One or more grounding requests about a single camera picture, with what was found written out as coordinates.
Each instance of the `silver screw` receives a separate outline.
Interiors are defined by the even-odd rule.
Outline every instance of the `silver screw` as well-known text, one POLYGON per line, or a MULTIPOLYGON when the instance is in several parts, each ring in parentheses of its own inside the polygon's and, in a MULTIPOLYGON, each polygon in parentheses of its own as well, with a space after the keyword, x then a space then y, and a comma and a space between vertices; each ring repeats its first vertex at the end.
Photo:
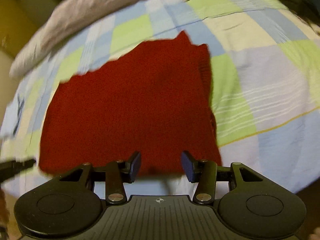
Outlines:
POLYGON ((108 196, 108 199, 114 202, 123 200, 124 196, 120 193, 113 193, 108 196))
POLYGON ((196 196, 196 199, 201 202, 204 202, 204 201, 209 201, 211 199, 211 196, 207 193, 201 193, 196 196))

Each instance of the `red sweater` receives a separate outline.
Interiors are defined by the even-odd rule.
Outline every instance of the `red sweater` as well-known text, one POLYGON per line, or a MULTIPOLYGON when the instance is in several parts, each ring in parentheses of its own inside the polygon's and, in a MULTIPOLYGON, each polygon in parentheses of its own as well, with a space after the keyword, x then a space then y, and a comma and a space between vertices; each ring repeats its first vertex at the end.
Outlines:
POLYGON ((208 98, 210 55, 182 32, 145 41, 100 69, 61 83, 48 107, 39 167, 104 166, 141 151, 140 175, 182 173, 180 154, 221 165, 208 98))

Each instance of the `bed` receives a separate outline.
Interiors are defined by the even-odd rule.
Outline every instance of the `bed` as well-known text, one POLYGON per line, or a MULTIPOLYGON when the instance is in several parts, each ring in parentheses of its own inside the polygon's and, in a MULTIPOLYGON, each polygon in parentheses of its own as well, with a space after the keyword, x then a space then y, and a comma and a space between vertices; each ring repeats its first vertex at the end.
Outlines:
MULTIPOLYGON (((317 180, 320 37, 278 0, 140 0, 88 25, 20 82, 6 112, 5 129, 16 127, 15 135, 5 138, 1 160, 38 160, 46 110, 60 82, 182 30, 210 50, 210 101, 223 165, 244 163, 294 193, 317 180), (18 123, 8 121, 18 113, 18 123)), ((49 179, 34 167, 2 188, 19 197, 49 179)), ((192 195, 194 187, 185 176, 169 175, 125 185, 128 196, 192 195)), ((105 197, 102 183, 95 192, 105 197)), ((221 183, 216 197, 225 192, 221 183)))

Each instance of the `yellow stripe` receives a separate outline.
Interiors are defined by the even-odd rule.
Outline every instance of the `yellow stripe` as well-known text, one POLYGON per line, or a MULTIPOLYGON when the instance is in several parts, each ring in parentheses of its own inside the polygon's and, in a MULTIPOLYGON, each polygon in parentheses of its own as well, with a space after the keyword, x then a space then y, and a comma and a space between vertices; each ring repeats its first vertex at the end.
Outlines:
POLYGON ((233 140, 233 141, 231 141, 231 142, 228 142, 228 143, 225 143, 225 144, 222 144, 222 145, 218 145, 218 147, 221 148, 221 147, 223 147, 223 146, 225 146, 225 145, 228 145, 228 144, 230 144, 230 143, 233 143, 233 142, 236 142, 236 141, 240 141, 240 140, 242 140, 242 139, 245 139, 245 138, 248 138, 248 137, 251 137, 251 136, 260 134, 260 133, 269 132, 269 131, 271 131, 271 130, 277 129, 277 128, 279 128, 279 127, 281 127, 281 126, 284 126, 284 125, 288 124, 289 122, 291 122, 291 121, 293 121, 293 120, 295 120, 295 119, 297 119, 297 118, 299 118, 299 117, 301 117, 301 116, 304 116, 304 115, 306 115, 306 114, 309 114, 309 113, 311 113, 311 112, 313 112, 313 111, 315 111, 315 110, 317 110, 317 109, 319 109, 319 108, 320 108, 320 106, 317 106, 316 108, 314 108, 314 109, 312 109, 312 110, 310 110, 310 111, 308 111, 308 112, 305 112, 305 113, 303 113, 303 114, 298 114, 296 117, 291 118, 291 119, 289 119, 288 121, 286 121, 286 122, 284 122, 284 123, 282 123, 282 124, 280 124, 280 125, 277 125, 277 126, 274 126, 274 127, 272 127, 272 128, 265 129, 265 130, 261 130, 261 131, 258 131, 258 132, 255 132, 255 133, 252 133, 252 134, 243 136, 243 137, 240 137, 240 138, 235 139, 235 140, 233 140))

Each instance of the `beige pillow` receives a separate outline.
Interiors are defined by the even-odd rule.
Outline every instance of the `beige pillow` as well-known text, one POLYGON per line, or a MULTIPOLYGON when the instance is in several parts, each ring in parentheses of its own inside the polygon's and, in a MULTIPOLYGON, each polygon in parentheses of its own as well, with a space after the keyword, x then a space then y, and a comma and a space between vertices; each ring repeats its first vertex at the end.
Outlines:
POLYGON ((35 67, 59 42, 101 17, 139 0, 64 0, 15 58, 10 75, 23 75, 35 67))

